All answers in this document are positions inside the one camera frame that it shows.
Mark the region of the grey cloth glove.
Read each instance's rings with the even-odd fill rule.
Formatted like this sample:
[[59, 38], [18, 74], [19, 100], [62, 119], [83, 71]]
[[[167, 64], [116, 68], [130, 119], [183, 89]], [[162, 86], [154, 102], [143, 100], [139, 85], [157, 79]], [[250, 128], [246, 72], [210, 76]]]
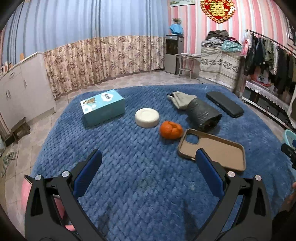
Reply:
[[179, 110], [186, 110], [188, 104], [195, 98], [196, 95], [189, 95], [180, 91], [174, 91], [167, 95], [167, 98], [174, 104]]

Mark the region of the pile of folded clothes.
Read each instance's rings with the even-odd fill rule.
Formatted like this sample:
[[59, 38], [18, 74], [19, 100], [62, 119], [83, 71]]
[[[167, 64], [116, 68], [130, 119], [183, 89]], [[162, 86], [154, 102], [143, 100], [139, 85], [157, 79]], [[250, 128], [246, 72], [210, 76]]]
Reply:
[[240, 52], [242, 50], [242, 44], [234, 37], [230, 37], [227, 30], [208, 32], [206, 39], [201, 42], [201, 46], [220, 48], [224, 52]]

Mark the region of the clothes rack with clothes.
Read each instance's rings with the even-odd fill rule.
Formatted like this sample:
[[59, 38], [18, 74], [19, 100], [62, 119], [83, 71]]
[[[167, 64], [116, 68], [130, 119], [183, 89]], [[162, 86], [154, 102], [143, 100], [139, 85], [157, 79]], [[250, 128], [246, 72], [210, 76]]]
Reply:
[[243, 74], [276, 95], [295, 91], [295, 53], [275, 40], [246, 30], [241, 56]]

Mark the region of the brown phone case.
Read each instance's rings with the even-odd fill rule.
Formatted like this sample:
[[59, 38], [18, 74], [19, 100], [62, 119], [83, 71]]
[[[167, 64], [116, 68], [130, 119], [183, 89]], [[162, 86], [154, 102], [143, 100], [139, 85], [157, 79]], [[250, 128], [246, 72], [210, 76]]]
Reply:
[[196, 151], [204, 149], [215, 162], [227, 169], [243, 172], [246, 169], [245, 149], [241, 144], [189, 128], [178, 145], [178, 154], [195, 160]]

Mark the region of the pink stool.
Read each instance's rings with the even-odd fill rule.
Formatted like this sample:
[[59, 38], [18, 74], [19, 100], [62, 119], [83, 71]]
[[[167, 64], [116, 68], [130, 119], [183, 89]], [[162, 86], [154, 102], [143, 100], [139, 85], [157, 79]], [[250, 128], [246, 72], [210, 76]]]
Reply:
[[69, 173], [44, 178], [25, 175], [22, 193], [27, 195], [25, 212], [25, 237], [29, 240], [77, 240], [74, 225], [66, 225], [63, 218], [71, 210], [78, 210], [79, 204], [72, 194], [73, 181]]

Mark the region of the white round soap dish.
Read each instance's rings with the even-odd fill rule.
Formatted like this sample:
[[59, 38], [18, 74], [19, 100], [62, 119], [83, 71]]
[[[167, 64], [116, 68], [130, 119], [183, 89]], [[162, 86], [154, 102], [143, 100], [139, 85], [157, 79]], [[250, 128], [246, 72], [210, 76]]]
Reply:
[[135, 123], [142, 128], [154, 128], [159, 120], [159, 113], [152, 108], [141, 108], [135, 113]]

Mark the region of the low tv stand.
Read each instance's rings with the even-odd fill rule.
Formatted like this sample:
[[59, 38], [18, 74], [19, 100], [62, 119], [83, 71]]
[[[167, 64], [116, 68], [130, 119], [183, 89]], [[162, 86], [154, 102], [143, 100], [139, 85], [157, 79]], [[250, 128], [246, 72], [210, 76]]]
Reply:
[[284, 128], [294, 129], [288, 117], [288, 104], [272, 91], [254, 81], [246, 81], [242, 100]]

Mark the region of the orange tangerine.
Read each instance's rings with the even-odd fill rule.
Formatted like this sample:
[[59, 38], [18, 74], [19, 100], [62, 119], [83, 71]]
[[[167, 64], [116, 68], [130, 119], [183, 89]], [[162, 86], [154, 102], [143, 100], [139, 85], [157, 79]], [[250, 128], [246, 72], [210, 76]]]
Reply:
[[167, 140], [176, 140], [183, 135], [183, 132], [180, 124], [167, 120], [159, 128], [160, 135]]

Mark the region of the dark water dispenser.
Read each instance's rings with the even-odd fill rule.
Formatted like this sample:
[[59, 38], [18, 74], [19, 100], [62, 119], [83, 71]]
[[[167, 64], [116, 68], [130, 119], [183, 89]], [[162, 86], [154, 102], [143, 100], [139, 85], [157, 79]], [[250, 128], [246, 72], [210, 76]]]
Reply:
[[180, 35], [166, 35], [165, 72], [177, 74], [179, 71], [178, 56], [184, 52], [184, 37]]

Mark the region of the black mesh sleeve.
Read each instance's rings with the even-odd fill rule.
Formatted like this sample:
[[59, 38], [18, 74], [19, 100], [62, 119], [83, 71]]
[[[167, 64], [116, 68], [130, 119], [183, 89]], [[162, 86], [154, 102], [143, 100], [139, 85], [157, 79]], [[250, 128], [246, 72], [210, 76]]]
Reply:
[[206, 102], [195, 98], [187, 106], [186, 114], [197, 130], [208, 132], [217, 126], [222, 114]]

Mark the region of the red heart wall decoration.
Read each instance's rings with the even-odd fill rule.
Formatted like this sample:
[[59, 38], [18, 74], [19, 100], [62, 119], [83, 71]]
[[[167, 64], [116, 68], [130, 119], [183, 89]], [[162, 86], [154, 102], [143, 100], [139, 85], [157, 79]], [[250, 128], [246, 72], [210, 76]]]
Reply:
[[200, 6], [203, 13], [218, 24], [228, 21], [236, 11], [231, 0], [201, 0]]

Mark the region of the turquoise plastic laundry basket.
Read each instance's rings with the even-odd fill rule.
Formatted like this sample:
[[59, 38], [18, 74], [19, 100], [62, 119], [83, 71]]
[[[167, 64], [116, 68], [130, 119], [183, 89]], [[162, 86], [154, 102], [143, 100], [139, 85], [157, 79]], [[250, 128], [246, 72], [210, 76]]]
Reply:
[[287, 144], [291, 148], [296, 148], [296, 134], [293, 131], [285, 130], [283, 133], [283, 139], [285, 144]]

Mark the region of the white kitchen cabinet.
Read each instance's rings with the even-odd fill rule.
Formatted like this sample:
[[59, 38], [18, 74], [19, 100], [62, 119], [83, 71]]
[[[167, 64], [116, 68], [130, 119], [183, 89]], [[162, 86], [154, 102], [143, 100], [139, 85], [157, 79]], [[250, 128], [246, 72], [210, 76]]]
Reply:
[[20, 61], [1, 77], [1, 117], [8, 132], [24, 118], [33, 123], [55, 111], [42, 52]]

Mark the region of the patterned covered cabinet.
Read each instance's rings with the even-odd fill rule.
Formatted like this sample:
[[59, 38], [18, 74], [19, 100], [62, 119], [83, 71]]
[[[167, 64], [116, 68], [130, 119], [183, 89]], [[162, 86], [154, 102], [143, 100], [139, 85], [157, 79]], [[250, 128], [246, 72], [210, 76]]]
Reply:
[[199, 77], [234, 91], [240, 67], [240, 52], [225, 52], [217, 47], [202, 47]]

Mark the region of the blue and floral curtain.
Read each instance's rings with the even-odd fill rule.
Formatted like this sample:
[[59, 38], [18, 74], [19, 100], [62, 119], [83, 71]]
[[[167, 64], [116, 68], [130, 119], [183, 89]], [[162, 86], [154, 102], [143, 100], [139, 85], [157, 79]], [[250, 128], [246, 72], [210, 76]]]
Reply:
[[1, 1], [1, 64], [43, 53], [54, 97], [163, 69], [166, 1]]

